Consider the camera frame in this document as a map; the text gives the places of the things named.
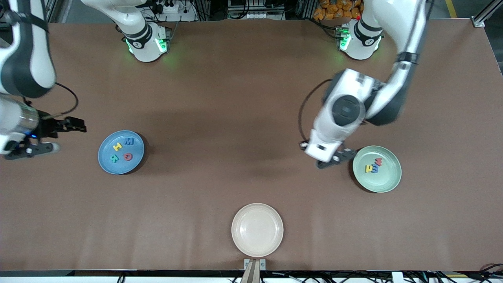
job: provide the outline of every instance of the blue plate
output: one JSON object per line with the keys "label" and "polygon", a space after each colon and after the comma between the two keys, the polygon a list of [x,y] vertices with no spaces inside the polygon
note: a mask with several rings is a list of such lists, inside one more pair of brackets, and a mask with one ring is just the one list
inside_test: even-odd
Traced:
{"label": "blue plate", "polygon": [[145,145],[141,137],[128,130],[109,135],[98,150],[101,168],[114,175],[131,172],[143,159]]}

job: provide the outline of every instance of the robotic arm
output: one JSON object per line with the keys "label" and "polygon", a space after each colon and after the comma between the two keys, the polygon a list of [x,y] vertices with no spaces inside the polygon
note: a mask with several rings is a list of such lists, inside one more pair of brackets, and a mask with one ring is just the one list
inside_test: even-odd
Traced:
{"label": "robotic arm", "polygon": [[40,141],[44,137],[57,138],[58,132],[85,132],[83,120],[56,120],[32,108],[26,99],[23,103],[6,96],[38,98],[55,84],[43,0],[3,0],[2,6],[12,25],[13,42],[0,48],[0,154],[18,159],[56,152],[57,144],[33,145],[28,136]]}
{"label": "robotic arm", "polygon": [[136,59],[151,62],[166,53],[170,43],[170,34],[166,28],[145,20],[135,6],[145,4],[147,0],[81,0],[112,19],[126,37],[126,43]]}
{"label": "robotic arm", "polygon": [[386,125],[397,119],[417,66],[427,22],[426,1],[366,0],[365,4],[360,22],[351,25],[351,45],[345,52],[351,57],[358,53],[362,58],[370,56],[384,29],[396,44],[398,58],[386,83],[351,69],[336,74],[323,98],[310,140],[301,144],[308,155],[318,160],[319,168],[347,158],[346,152],[337,149],[363,120]]}

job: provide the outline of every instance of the metal frame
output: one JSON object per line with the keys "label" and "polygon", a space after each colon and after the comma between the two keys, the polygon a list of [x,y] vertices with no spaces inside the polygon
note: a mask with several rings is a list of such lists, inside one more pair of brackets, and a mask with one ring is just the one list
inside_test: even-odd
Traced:
{"label": "metal frame", "polygon": [[60,0],[47,0],[45,5],[45,15],[48,23],[55,23],[57,10],[61,8],[63,1]]}
{"label": "metal frame", "polygon": [[246,0],[245,5],[232,5],[231,0],[227,0],[228,18],[238,18],[245,10],[247,13],[243,19],[256,18],[255,15],[265,15],[266,18],[274,19],[275,16],[282,18],[285,12],[285,6],[281,5],[274,8],[267,8],[266,0]]}
{"label": "metal frame", "polygon": [[301,5],[301,15],[303,18],[312,18],[314,10],[318,6],[317,0],[298,0]]}
{"label": "metal frame", "polygon": [[475,28],[485,27],[484,21],[489,19],[494,11],[503,4],[503,0],[492,0],[482,11],[476,16],[471,17],[472,24]]}

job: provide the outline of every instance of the brown table surface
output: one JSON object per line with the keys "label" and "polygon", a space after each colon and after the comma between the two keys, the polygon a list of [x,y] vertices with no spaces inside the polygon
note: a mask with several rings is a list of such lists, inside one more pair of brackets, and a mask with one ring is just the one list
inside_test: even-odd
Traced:
{"label": "brown table surface", "polygon": [[[319,170],[297,143],[297,111],[344,68],[386,80],[391,38],[348,59],[314,24],[181,23],[171,52],[135,60],[113,25],[52,25],[58,81],[75,90],[88,133],[62,133],[59,154],[1,166],[1,269],[235,269],[232,218],[263,202],[285,234],[268,269],[478,270],[503,261],[503,80],[483,29],[433,20],[406,109],[365,125],[347,146],[400,159],[392,192],[372,194],[348,165]],[[320,108],[308,103],[304,128]],[[56,87],[34,102],[72,105]],[[112,132],[146,137],[136,173],[97,162]]]}

